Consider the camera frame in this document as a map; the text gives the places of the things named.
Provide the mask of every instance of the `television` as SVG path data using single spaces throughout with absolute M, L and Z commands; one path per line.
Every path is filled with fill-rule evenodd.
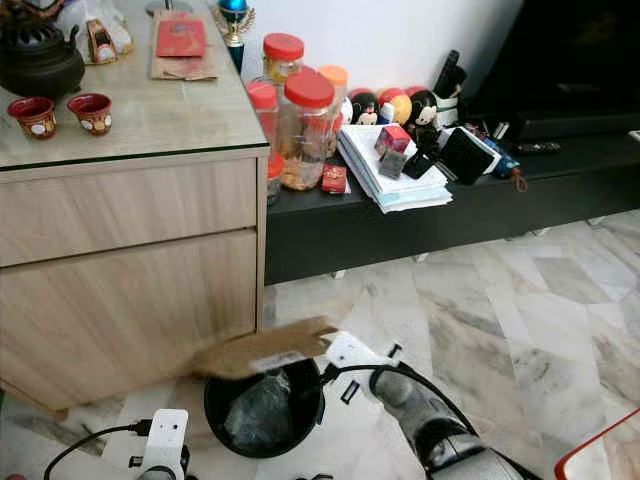
M 521 139 L 640 129 L 640 0 L 525 0 L 470 112 Z

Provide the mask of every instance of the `stack of papers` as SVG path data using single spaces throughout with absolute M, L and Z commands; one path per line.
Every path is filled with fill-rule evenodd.
M 445 188 L 447 177 L 436 166 L 417 180 L 404 173 L 393 180 L 378 172 L 380 154 L 375 144 L 384 126 L 345 125 L 338 134 L 338 150 L 367 195 L 383 213 L 449 203 L 453 197 Z M 416 151 L 416 144 L 410 142 L 404 153 L 411 157 Z

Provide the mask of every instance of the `black trash bin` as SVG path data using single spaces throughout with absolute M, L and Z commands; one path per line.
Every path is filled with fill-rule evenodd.
M 317 385 L 320 372 L 313 360 L 303 360 L 282 369 L 287 374 L 291 393 L 289 406 L 293 421 L 293 439 L 270 448 L 244 449 L 234 444 L 224 423 L 233 401 L 264 378 L 264 374 L 244 380 L 209 378 L 204 390 L 204 409 L 214 435 L 229 450 L 250 458 L 271 458 L 282 455 L 302 442 L 324 415 L 324 395 L 321 389 L 309 390 Z

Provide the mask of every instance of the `remote control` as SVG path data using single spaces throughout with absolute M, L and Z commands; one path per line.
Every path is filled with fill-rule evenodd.
M 558 153 L 560 150 L 560 145 L 555 142 L 518 143 L 514 147 L 514 152 L 518 155 Z

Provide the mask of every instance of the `small cup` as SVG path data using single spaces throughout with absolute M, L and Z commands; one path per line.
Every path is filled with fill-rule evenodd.
M 27 137 L 45 139 L 56 131 L 53 100 L 46 97 L 20 98 L 9 105 L 7 113 L 14 117 Z
M 104 135 L 111 129 L 111 100 L 100 93 L 73 97 L 67 108 L 76 114 L 82 128 L 92 135 Z

